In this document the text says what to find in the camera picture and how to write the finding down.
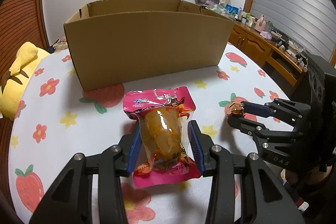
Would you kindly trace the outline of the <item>person's hand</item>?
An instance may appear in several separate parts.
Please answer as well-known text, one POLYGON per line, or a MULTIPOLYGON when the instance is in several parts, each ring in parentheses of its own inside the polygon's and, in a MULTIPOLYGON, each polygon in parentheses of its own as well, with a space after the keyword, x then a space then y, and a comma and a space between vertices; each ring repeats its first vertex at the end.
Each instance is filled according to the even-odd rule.
POLYGON ((316 184, 324 180, 331 173, 332 166, 328 166, 326 172, 322 172, 319 170, 319 167, 315 167, 310 171, 302 172, 302 173, 294 173, 292 171, 285 171, 285 178, 289 184, 303 184, 303 185, 311 185, 316 184))

